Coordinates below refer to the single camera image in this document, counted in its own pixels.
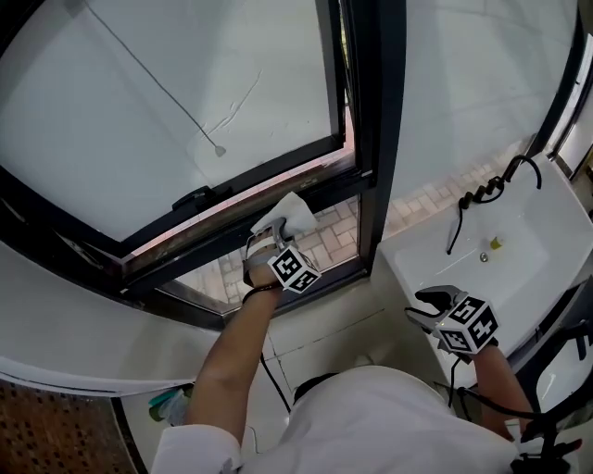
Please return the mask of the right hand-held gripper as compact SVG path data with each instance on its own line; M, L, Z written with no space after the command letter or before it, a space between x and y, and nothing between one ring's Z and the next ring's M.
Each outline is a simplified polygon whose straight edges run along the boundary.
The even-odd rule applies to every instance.
M454 285L426 287L416 292L415 298L426 304L456 304L441 321L439 314L406 309L410 322L422 331L432 331L451 353L478 354L499 329L497 316L487 301L467 296Z

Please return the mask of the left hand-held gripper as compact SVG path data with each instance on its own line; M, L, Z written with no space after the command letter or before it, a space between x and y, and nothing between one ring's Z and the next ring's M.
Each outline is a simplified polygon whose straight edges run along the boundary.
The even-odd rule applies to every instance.
M293 236L286 229L286 218L276 218L271 223L271 233L275 241L292 241ZM285 291L303 293L309 289L322 274L314 264L292 244L281 247L274 243L276 253L267 264Z

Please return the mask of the person's left hand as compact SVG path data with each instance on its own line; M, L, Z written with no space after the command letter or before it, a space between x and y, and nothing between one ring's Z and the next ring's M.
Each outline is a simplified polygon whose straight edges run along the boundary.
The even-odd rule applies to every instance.
M252 251L252 247L250 247L244 261L243 282L251 288L278 284L278 279L268 265L272 256L277 256L275 244L261 246L256 251Z

